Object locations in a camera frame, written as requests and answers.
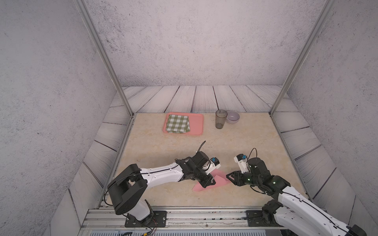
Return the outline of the pink square paper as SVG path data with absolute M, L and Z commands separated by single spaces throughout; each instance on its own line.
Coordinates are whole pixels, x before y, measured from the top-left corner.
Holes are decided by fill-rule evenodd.
M 193 187 L 192 191 L 201 192 L 201 191 L 205 191 L 205 190 L 209 190 L 209 189 L 213 189 L 217 187 L 222 187 L 231 183 L 231 181 L 226 178 L 226 173 L 219 169 L 215 169 L 214 171 L 212 171 L 211 175 L 214 177 L 215 185 L 211 185 L 206 188 L 203 188 L 199 183 L 197 183 Z

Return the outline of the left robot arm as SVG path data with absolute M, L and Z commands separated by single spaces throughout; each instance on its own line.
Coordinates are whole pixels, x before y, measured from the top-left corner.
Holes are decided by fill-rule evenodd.
M 141 200 L 147 189 L 185 180 L 198 181 L 203 188 L 207 188 L 216 184 L 211 173 L 220 166 L 216 157 L 209 158 L 202 151 L 197 151 L 193 157 L 175 159 L 173 163 L 157 168 L 140 168 L 132 164 L 109 183 L 107 193 L 117 215 L 126 213 L 141 223 L 147 223 L 155 216 L 150 204 Z

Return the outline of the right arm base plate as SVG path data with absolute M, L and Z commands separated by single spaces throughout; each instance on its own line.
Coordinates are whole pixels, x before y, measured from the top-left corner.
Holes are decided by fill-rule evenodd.
M 249 227 L 280 227 L 274 213 L 266 210 L 247 210 L 246 220 Z

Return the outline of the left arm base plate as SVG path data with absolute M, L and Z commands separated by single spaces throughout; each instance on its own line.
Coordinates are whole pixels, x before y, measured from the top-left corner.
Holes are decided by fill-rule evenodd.
M 133 215 L 125 215 L 126 228 L 164 228 L 166 226 L 167 211 L 152 211 L 143 220 L 137 220 Z

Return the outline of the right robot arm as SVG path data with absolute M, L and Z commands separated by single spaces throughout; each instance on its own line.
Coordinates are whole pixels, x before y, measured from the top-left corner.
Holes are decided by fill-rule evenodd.
M 359 226 L 349 226 L 323 211 L 282 177 L 270 174 L 260 158 L 239 154 L 234 161 L 240 169 L 227 174 L 227 179 L 235 186 L 257 187 L 257 193 L 272 197 L 261 211 L 246 212 L 249 226 L 282 226 L 298 236 L 366 235 Z

